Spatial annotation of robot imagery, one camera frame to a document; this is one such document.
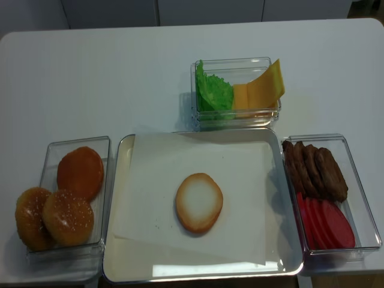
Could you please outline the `green lettuce leaf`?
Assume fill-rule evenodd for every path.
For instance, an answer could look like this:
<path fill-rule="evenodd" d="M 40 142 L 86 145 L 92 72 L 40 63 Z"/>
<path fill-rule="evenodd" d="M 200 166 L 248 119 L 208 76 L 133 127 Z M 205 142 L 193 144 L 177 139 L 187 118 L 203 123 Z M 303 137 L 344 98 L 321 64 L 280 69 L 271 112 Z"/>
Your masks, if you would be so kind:
<path fill-rule="evenodd" d="M 231 120 L 233 114 L 223 111 L 232 110 L 233 87 L 223 78 L 207 75 L 200 60 L 196 67 L 196 96 L 197 106 L 202 121 Z"/>

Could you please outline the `clear lettuce cheese container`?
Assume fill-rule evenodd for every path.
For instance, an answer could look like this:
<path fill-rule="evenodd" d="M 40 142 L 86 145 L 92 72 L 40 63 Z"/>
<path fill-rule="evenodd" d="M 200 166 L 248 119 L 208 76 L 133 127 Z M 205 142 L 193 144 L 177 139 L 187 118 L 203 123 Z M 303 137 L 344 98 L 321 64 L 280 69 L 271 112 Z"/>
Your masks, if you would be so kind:
<path fill-rule="evenodd" d="M 269 57 L 241 58 L 223 60 L 202 60 L 203 69 L 207 75 L 216 75 L 223 78 L 232 86 L 235 84 L 247 84 L 261 76 L 271 65 Z M 202 121 L 197 106 L 196 96 L 196 67 L 199 61 L 191 65 L 191 117 L 196 131 L 220 130 L 230 128 L 273 128 L 278 121 L 281 111 L 281 101 L 277 101 L 272 107 L 266 109 L 230 110 L 223 114 L 234 115 L 231 120 Z M 235 118 L 235 113 L 271 113 L 272 116 L 255 118 Z"/>

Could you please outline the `flat cheese slice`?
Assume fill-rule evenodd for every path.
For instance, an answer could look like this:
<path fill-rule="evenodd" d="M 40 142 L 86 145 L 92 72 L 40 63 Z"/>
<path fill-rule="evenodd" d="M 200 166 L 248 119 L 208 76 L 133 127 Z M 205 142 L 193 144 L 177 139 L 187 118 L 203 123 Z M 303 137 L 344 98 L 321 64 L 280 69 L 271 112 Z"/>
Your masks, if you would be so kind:
<path fill-rule="evenodd" d="M 233 85 L 233 110 L 248 110 L 248 95 L 247 95 L 247 85 L 246 84 L 235 84 Z M 264 117 L 272 116 L 271 113 L 235 113 L 235 118 L 255 118 L 255 117 Z"/>

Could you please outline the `white paper sheet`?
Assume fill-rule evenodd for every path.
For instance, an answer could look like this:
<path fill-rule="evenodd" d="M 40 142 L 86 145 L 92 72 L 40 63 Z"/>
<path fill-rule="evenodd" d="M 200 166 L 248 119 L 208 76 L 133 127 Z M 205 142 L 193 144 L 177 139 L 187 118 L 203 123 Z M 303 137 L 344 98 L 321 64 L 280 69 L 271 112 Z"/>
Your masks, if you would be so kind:
<path fill-rule="evenodd" d="M 120 238 L 262 264 L 266 260 L 266 193 L 274 165 L 269 129 L 138 135 L 118 202 Z M 205 233 L 188 232 L 175 214 L 176 192 L 194 173 L 219 186 L 223 206 Z"/>

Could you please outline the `rear brown meat patty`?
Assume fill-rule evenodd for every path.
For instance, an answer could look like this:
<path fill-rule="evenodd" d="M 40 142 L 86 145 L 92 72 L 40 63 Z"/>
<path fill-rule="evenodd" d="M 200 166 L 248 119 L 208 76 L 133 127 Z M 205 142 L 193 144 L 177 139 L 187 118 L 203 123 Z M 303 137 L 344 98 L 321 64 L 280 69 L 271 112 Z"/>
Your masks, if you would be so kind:
<path fill-rule="evenodd" d="M 301 177 L 296 169 L 295 166 L 295 158 L 293 154 L 293 144 L 285 140 L 282 143 L 283 152 L 284 152 L 284 159 L 285 159 L 285 166 L 287 168 L 287 171 L 290 175 L 290 179 L 292 182 L 292 185 L 295 189 L 296 193 L 305 194 L 305 189 L 301 181 Z"/>

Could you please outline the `brown meat patty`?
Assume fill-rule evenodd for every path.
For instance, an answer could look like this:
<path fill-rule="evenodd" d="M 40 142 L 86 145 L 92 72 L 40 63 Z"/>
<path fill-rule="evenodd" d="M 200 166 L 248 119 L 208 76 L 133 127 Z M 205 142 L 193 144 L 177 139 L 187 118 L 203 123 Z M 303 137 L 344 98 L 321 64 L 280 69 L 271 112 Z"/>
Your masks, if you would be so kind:
<path fill-rule="evenodd" d="M 307 170 L 307 177 L 304 179 L 304 188 L 307 196 L 325 199 L 326 188 L 314 160 L 314 155 L 317 150 L 318 149 L 313 145 L 304 147 L 303 159 Z"/>
<path fill-rule="evenodd" d="M 305 189 L 301 181 L 301 177 L 296 169 L 295 166 L 295 158 L 293 154 L 293 144 L 285 140 L 282 143 L 283 152 L 284 152 L 284 159 L 285 159 L 285 166 L 287 168 L 287 171 L 290 175 L 290 179 L 292 182 L 292 185 L 295 189 L 296 193 L 305 194 Z"/>
<path fill-rule="evenodd" d="M 314 154 L 314 161 L 325 188 L 326 198 L 333 202 L 344 202 L 347 199 L 348 186 L 331 151 L 319 148 Z"/>
<path fill-rule="evenodd" d="M 308 174 L 304 157 L 303 157 L 303 152 L 304 152 L 303 142 L 302 141 L 296 142 L 293 147 L 293 156 L 295 158 L 295 167 L 300 175 L 301 182 L 305 190 L 305 195 L 307 197 L 317 198 L 319 194 Z"/>

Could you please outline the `smooth brown bun half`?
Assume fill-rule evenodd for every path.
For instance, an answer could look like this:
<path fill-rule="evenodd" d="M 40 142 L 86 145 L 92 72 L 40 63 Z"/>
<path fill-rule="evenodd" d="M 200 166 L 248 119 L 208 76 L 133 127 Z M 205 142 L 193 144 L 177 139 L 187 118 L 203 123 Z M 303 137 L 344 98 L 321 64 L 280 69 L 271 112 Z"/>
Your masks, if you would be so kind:
<path fill-rule="evenodd" d="M 100 192 L 103 179 L 103 161 L 88 146 L 69 152 L 58 164 L 58 189 L 70 190 L 89 202 Z"/>

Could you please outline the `rear red tomato slice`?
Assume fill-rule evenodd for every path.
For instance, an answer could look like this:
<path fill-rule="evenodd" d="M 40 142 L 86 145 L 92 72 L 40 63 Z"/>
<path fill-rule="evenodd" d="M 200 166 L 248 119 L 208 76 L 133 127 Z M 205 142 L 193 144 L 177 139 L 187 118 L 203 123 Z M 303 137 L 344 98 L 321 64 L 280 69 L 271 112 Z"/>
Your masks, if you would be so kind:
<path fill-rule="evenodd" d="M 302 198 L 302 194 L 300 192 L 298 192 L 296 194 L 296 198 L 298 201 L 298 206 L 300 209 L 300 215 L 301 215 L 303 226 L 305 229 L 305 235 L 306 235 L 306 239 L 308 242 L 308 249 L 313 250 L 316 247 L 316 243 L 314 242 L 314 239 L 313 239 L 313 234 L 311 232 L 311 225 L 310 225 L 310 222 L 308 220 L 308 216 L 307 216 L 304 200 Z"/>

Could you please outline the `front brown meat patty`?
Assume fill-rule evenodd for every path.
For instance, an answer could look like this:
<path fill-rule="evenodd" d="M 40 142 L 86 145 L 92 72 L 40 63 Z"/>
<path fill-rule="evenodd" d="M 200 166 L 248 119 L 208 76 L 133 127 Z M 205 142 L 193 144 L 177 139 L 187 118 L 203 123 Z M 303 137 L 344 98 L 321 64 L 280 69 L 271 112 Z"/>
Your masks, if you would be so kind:
<path fill-rule="evenodd" d="M 347 199 L 348 186 L 331 151 L 319 148 L 314 154 L 314 161 L 325 188 L 326 198 L 333 202 L 344 202 Z"/>

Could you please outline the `right sesame bun top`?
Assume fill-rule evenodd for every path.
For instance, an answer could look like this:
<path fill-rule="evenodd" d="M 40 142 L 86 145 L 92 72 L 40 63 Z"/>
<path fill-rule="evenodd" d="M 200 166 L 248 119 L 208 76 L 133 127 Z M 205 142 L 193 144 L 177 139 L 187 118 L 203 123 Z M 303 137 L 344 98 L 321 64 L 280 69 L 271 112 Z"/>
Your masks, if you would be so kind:
<path fill-rule="evenodd" d="M 58 245 L 82 245 L 94 227 L 90 203 L 70 190 L 58 190 L 50 195 L 42 211 L 43 223 Z"/>

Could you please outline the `sesame bun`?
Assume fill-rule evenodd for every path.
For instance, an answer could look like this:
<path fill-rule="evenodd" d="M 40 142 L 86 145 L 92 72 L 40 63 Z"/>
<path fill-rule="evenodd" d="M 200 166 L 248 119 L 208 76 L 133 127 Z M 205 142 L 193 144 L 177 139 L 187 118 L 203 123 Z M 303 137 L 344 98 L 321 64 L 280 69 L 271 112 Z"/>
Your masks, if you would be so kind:
<path fill-rule="evenodd" d="M 82 245 L 94 227 L 90 203 L 70 190 L 58 190 L 50 195 L 42 211 L 43 223 L 58 245 Z"/>
<path fill-rule="evenodd" d="M 55 240 L 46 229 L 42 212 L 46 200 L 52 192 L 41 187 L 25 190 L 17 199 L 15 220 L 20 240 L 31 251 L 50 250 L 55 246 Z"/>

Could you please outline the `clear bun container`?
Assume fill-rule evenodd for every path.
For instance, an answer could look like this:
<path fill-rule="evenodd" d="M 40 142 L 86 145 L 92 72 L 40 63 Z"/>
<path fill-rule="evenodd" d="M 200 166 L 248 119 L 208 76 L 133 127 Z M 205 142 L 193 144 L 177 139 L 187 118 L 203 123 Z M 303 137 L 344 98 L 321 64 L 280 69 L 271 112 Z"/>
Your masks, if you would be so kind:
<path fill-rule="evenodd" d="M 92 232 L 83 244 L 72 247 L 56 245 L 46 251 L 27 251 L 27 259 L 31 263 L 48 263 L 55 260 L 79 260 L 98 258 L 103 255 L 107 230 L 107 216 L 111 198 L 111 184 L 113 174 L 113 155 L 111 141 L 107 136 L 87 139 L 67 140 L 53 142 L 47 147 L 40 187 L 51 192 L 58 190 L 59 164 L 65 156 L 79 148 L 88 147 L 101 158 L 103 180 L 97 194 L 91 199 L 90 206 L 94 213 L 94 226 Z"/>

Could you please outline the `clear patty tomato container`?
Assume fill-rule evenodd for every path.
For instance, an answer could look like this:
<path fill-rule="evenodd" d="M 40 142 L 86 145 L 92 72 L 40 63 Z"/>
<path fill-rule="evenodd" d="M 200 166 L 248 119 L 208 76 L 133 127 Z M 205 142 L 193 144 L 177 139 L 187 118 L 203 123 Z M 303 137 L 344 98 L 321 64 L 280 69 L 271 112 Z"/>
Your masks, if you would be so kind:
<path fill-rule="evenodd" d="M 327 198 L 317 199 L 318 201 L 327 200 L 330 201 L 340 209 L 348 220 L 354 236 L 355 247 L 354 248 L 335 248 L 313 250 L 308 249 L 308 242 L 305 235 L 305 229 L 303 226 L 302 218 L 300 215 L 300 209 L 296 198 L 296 192 L 292 185 L 290 175 L 285 166 L 284 152 L 282 143 L 288 140 L 293 146 L 296 142 L 302 141 L 304 147 L 307 145 L 313 145 L 317 149 L 327 148 L 331 151 L 335 161 L 337 162 L 346 184 L 348 186 L 347 199 L 340 202 L 333 202 Z M 290 193 L 292 195 L 293 209 L 295 212 L 296 223 L 298 227 L 299 237 L 303 249 L 305 262 L 314 263 L 331 263 L 333 265 L 340 265 L 344 262 L 359 261 L 366 255 L 378 251 L 382 247 L 382 239 L 379 234 L 379 230 L 376 226 L 376 222 L 372 215 L 370 206 L 368 204 L 365 191 L 363 189 L 358 171 L 356 169 L 354 160 L 352 158 L 349 146 L 345 137 L 341 134 L 316 134 L 316 135 L 304 135 L 304 136 L 289 136 L 281 140 L 281 156 L 286 171 L 287 183 L 289 185 Z"/>

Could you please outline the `front red tomato slice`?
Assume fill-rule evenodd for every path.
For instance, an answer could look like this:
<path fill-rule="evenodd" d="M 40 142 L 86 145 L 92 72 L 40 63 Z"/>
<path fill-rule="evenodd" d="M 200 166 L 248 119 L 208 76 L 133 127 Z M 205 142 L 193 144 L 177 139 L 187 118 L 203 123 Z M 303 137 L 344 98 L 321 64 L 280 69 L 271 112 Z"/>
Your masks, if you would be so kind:
<path fill-rule="evenodd" d="M 320 218 L 326 234 L 336 248 L 354 248 L 355 236 L 353 230 L 336 204 L 323 200 L 320 204 Z"/>

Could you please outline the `left sesame bun top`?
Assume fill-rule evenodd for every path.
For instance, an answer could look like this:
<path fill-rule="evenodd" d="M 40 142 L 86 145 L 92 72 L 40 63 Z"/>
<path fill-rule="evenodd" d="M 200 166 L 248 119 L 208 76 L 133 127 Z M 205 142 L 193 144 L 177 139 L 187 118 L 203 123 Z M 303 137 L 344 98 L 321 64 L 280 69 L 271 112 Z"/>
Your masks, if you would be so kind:
<path fill-rule="evenodd" d="M 46 200 L 52 192 L 41 187 L 25 190 L 17 199 L 15 220 L 20 240 L 31 251 L 50 250 L 55 246 L 55 240 L 46 229 L 42 212 Z"/>

